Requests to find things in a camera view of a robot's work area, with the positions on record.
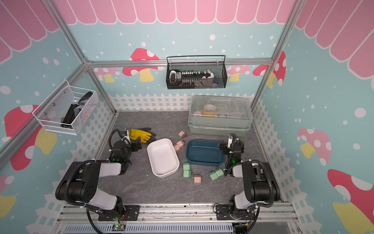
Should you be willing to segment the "teal plastic bin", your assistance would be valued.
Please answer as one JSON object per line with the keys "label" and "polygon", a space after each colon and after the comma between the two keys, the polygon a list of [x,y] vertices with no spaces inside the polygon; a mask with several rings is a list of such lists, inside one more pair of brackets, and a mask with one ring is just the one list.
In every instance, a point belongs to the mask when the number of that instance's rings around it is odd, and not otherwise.
{"label": "teal plastic bin", "polygon": [[193,139],[187,144],[186,158],[189,163],[201,166],[220,166],[225,156],[219,141]]}

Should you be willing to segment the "pink plug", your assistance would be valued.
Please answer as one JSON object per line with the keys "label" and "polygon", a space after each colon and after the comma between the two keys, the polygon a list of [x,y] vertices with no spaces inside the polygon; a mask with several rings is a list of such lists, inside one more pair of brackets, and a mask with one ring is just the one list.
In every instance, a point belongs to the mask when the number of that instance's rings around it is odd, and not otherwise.
{"label": "pink plug", "polygon": [[185,143],[184,143],[183,140],[178,141],[176,144],[177,144],[177,146],[178,146],[179,148],[182,148],[182,147],[185,146]]}
{"label": "pink plug", "polygon": [[177,144],[175,144],[173,147],[174,147],[175,152],[180,151],[180,147]]}
{"label": "pink plug", "polygon": [[201,184],[202,182],[202,177],[200,175],[194,175],[193,179],[195,184]]}
{"label": "pink plug", "polygon": [[187,136],[187,133],[185,131],[180,131],[178,135],[180,138],[185,138]]}

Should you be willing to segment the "pink plug front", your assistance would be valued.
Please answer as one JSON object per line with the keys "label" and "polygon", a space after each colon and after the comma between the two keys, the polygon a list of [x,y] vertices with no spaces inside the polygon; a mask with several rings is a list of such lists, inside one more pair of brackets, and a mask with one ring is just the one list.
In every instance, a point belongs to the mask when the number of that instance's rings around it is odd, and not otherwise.
{"label": "pink plug front", "polygon": [[202,182],[202,177],[200,175],[194,175],[193,179],[195,184],[201,184]]}

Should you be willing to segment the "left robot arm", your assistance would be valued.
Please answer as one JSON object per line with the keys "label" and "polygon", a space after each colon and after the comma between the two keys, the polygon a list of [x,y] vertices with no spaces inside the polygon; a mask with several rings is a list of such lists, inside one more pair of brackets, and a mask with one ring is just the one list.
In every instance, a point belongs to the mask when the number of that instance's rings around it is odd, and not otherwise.
{"label": "left robot arm", "polygon": [[129,130],[115,129],[112,133],[118,133],[121,139],[116,143],[108,139],[109,158],[73,162],[57,186],[55,196],[57,200],[98,214],[99,221],[136,221],[138,205],[124,205],[121,197],[98,188],[100,178],[124,175],[131,165],[131,154],[142,148],[141,138],[130,136]]}

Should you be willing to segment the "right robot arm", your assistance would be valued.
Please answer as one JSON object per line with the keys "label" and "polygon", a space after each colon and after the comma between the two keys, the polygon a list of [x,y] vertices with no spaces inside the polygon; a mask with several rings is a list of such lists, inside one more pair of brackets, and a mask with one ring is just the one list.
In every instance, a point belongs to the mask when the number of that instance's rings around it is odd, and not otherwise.
{"label": "right robot arm", "polygon": [[242,160],[244,143],[234,133],[229,133],[227,144],[221,144],[220,148],[228,156],[224,176],[241,178],[243,191],[233,195],[228,205],[215,205],[217,219],[253,222],[259,208],[270,208],[280,199],[280,189],[270,164]]}

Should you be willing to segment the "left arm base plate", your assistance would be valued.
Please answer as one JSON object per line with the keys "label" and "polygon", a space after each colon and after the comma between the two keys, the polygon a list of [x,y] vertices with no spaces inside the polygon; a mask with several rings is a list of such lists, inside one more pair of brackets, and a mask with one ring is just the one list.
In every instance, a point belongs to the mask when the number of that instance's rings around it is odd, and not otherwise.
{"label": "left arm base plate", "polygon": [[137,221],[139,205],[122,205],[113,210],[101,210],[98,212],[99,221]]}

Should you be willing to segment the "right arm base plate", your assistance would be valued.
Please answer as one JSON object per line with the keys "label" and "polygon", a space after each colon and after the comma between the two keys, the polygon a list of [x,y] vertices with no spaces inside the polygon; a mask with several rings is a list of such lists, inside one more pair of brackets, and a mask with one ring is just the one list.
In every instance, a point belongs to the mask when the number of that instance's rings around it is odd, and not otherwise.
{"label": "right arm base plate", "polygon": [[254,212],[236,209],[232,205],[215,203],[213,212],[216,214],[217,220],[243,220],[251,221],[255,215]]}

